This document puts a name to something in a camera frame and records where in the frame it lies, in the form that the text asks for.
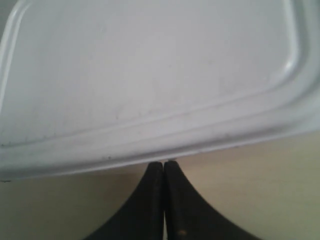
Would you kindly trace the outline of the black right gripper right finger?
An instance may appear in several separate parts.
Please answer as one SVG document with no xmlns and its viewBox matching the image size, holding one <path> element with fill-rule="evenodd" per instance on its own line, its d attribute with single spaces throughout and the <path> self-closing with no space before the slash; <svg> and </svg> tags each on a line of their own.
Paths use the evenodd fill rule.
<svg viewBox="0 0 320 240">
<path fill-rule="evenodd" d="M 169 240 L 257 240 L 215 210 L 176 161 L 164 163 L 165 222 Z"/>
</svg>

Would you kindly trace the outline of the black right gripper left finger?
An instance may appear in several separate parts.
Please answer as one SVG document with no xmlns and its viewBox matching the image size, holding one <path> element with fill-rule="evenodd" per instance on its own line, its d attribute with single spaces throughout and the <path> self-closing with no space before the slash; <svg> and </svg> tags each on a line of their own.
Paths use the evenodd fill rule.
<svg viewBox="0 0 320 240">
<path fill-rule="evenodd" d="M 123 206 L 87 240 L 161 240 L 164 234 L 164 170 L 149 163 Z"/>
</svg>

